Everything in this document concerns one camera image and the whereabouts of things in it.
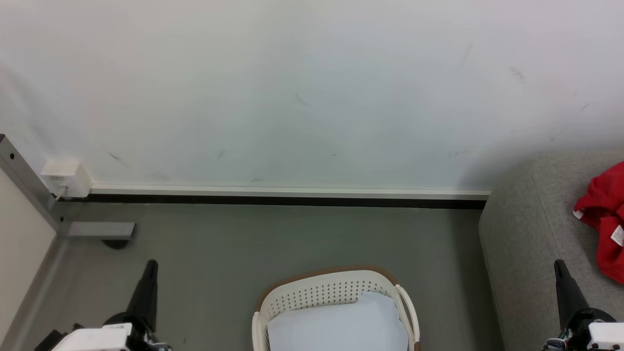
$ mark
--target red cloth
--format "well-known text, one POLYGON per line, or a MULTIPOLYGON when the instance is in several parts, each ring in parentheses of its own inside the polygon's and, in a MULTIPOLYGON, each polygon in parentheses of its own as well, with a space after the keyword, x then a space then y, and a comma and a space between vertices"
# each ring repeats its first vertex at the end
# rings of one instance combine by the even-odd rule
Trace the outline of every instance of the red cloth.
POLYGON ((598 231, 598 268, 607 277, 624 284, 624 253, 622 246, 612 239, 614 232, 624 226, 624 162, 592 179, 587 194, 578 200, 574 211, 581 211, 580 220, 598 231))

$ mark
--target laundry basket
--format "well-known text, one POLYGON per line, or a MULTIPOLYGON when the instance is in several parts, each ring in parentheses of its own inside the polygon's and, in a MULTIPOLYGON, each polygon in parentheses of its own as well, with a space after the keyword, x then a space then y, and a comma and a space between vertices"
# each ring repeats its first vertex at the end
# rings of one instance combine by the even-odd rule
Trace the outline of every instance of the laundry basket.
POLYGON ((420 330, 412 300, 390 273, 372 265, 318 270, 271 285, 258 299, 251 321, 253 350, 271 350, 267 325, 279 314, 324 305, 352 304, 365 291, 394 299, 399 319, 409 336, 409 351, 419 351, 420 330))

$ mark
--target black baseboard strip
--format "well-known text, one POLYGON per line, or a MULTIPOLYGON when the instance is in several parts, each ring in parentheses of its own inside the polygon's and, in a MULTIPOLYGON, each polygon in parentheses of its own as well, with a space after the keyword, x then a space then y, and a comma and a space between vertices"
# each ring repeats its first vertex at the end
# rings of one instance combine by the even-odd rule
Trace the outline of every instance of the black baseboard strip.
POLYGON ((209 195, 116 195, 91 194, 68 202, 114 202, 122 204, 223 204, 223 205, 296 205, 349 207, 416 207, 422 209, 482 210, 484 200, 346 199, 334 197, 260 197, 209 195))

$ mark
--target sofa cushion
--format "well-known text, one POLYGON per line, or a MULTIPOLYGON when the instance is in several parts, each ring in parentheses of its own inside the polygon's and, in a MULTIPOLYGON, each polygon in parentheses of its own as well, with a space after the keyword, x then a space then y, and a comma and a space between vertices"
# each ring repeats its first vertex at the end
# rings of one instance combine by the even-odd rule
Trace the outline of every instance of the sofa cushion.
POLYGON ((539 350, 559 331, 553 263, 565 260, 591 307, 624 321, 624 285, 596 265, 597 233, 572 208, 624 151, 549 154, 496 187, 479 233, 507 351, 539 350))

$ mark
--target gray metal frame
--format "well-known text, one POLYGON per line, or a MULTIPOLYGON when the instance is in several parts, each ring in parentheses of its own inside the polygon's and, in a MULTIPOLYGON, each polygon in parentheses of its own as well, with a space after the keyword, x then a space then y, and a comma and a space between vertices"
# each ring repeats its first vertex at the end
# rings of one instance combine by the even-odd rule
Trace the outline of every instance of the gray metal frame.
POLYGON ((56 201, 11 141, 0 134, 0 169, 15 183, 58 235, 130 240, 133 222, 73 222, 66 204, 56 201))

